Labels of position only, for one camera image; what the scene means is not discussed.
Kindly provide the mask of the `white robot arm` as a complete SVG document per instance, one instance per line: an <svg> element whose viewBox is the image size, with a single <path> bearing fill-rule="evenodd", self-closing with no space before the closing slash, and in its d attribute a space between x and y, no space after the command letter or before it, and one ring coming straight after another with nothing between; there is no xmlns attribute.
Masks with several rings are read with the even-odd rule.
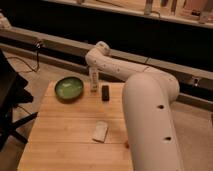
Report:
<svg viewBox="0 0 213 171"><path fill-rule="evenodd" d="M99 41L85 55L93 66L124 82L122 106L133 171L184 171L170 105L178 80L154 67L114 59Z"/></svg>

